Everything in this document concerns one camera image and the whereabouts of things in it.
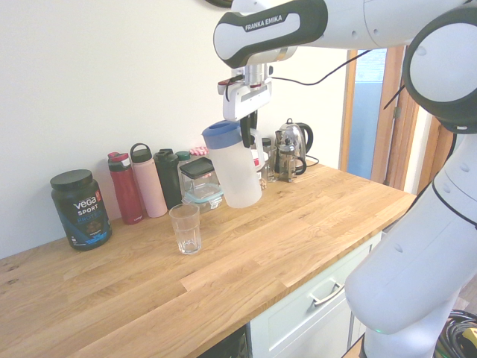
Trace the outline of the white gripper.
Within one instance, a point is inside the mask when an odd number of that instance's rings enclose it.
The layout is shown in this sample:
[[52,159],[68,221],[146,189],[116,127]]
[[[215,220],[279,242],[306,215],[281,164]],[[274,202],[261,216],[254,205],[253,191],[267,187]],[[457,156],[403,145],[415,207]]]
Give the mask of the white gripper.
[[244,82],[225,86],[223,93],[223,117],[227,121],[240,120],[241,138],[245,148],[252,144],[250,128],[257,129],[258,109],[271,100],[272,82],[251,88]]

